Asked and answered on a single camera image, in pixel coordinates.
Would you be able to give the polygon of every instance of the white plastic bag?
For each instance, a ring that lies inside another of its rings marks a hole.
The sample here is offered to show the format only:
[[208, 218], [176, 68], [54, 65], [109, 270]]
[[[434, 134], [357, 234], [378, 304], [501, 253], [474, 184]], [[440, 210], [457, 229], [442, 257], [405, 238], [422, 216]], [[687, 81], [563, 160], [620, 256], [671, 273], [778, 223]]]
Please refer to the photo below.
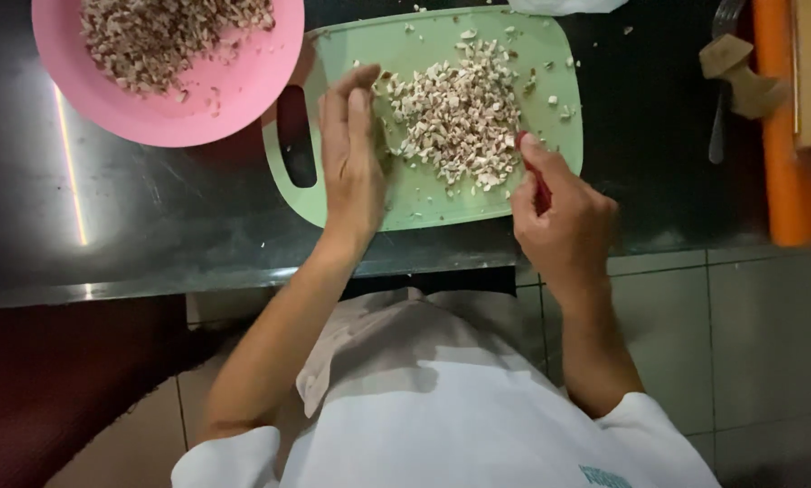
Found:
[[536, 16], [567, 16], [577, 12], [606, 14], [628, 0], [508, 0], [511, 9]]

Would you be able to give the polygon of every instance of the green cutting board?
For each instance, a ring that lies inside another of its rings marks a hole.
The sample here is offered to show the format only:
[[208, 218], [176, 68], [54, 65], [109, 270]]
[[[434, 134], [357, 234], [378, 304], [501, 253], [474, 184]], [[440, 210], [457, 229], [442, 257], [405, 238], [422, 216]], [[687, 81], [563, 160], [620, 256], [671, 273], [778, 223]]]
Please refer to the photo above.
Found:
[[[406, 32], [407, 23], [414, 26], [413, 31]], [[514, 27], [513, 35], [505, 32], [511, 26]], [[276, 124], [264, 127], [270, 170], [282, 196], [294, 211], [313, 224], [324, 226], [326, 203], [316, 101], [327, 87], [349, 71], [355, 60], [362, 64], [378, 62], [382, 69], [400, 73], [400, 81], [411, 80], [413, 71], [423, 72], [435, 62], [447, 60], [456, 64], [461, 51], [458, 52], [454, 44], [461, 41], [460, 33], [468, 28], [477, 30], [473, 40], [498, 39], [503, 46], [518, 52], [519, 56], [511, 58], [508, 66], [520, 73], [515, 93], [522, 110], [522, 127], [545, 138], [548, 148], [558, 146], [571, 170], [580, 174], [584, 160], [584, 131], [576, 68], [566, 66], [571, 49], [563, 29], [553, 18], [511, 14], [508, 8], [492, 6], [416, 12], [344, 23], [306, 34], [304, 54], [307, 50], [314, 50], [312, 68], [302, 84], [315, 170], [319, 176], [313, 187], [294, 186], [282, 161]], [[544, 68], [547, 61], [554, 62], [550, 70]], [[537, 73], [536, 89], [524, 96], [523, 85], [531, 68]], [[386, 93], [384, 86], [380, 85], [382, 93]], [[558, 97], [556, 107], [547, 102], [551, 95]], [[575, 115], [568, 121], [560, 118], [563, 105], [576, 107]], [[393, 122], [386, 96], [377, 96], [374, 108], [376, 116], [386, 118], [393, 127], [392, 133], [377, 130], [377, 137], [383, 134], [388, 147], [399, 148], [406, 127]], [[418, 157], [404, 161], [402, 157], [385, 155], [380, 150], [378, 159], [388, 182], [386, 215], [381, 230], [433, 227], [508, 216], [510, 205], [505, 192], [513, 192], [523, 173], [523, 165], [518, 164], [506, 183], [488, 192], [475, 188], [474, 196], [471, 192], [474, 182], [464, 175], [451, 187], [454, 192], [451, 197], [446, 194], [445, 182], [435, 177], [432, 164], [423, 165]], [[412, 162], [417, 163], [417, 168], [410, 168]]]

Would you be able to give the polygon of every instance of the shirt sleeve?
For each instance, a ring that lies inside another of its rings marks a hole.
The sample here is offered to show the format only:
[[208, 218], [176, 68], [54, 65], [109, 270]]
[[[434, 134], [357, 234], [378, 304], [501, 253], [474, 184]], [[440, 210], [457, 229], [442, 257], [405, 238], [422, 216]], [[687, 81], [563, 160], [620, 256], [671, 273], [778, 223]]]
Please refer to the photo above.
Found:
[[173, 488], [276, 488], [273, 467], [278, 450], [275, 427], [208, 440], [185, 453], [170, 473], [170, 482]]
[[625, 447], [656, 486], [720, 488], [698, 451], [650, 396], [626, 394], [595, 423]]

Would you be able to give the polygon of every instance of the pink plate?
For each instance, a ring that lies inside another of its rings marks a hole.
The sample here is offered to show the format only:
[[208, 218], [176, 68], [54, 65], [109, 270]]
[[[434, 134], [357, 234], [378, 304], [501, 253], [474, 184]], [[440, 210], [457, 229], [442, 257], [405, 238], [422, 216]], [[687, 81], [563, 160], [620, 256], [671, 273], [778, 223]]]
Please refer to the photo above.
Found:
[[80, 0], [32, 0], [31, 20], [43, 67], [77, 112], [131, 141], [179, 148], [234, 134], [260, 117], [285, 88], [303, 43], [303, 1], [272, 3], [276, 26], [252, 32], [240, 43], [237, 60], [227, 66], [193, 60], [194, 67], [180, 76], [189, 91], [183, 103], [173, 90], [143, 100], [109, 81], [80, 35]]

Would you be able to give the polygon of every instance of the cutting board handle hole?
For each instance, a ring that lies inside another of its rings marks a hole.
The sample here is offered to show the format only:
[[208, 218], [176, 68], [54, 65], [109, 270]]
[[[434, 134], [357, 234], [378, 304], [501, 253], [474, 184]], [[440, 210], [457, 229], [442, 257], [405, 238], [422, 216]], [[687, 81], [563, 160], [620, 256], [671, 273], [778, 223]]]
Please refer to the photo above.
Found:
[[276, 106], [276, 128], [279, 149], [288, 178], [297, 188], [311, 188], [318, 182], [312, 137], [309, 135], [309, 117], [306, 115], [306, 97], [303, 88], [286, 86]]

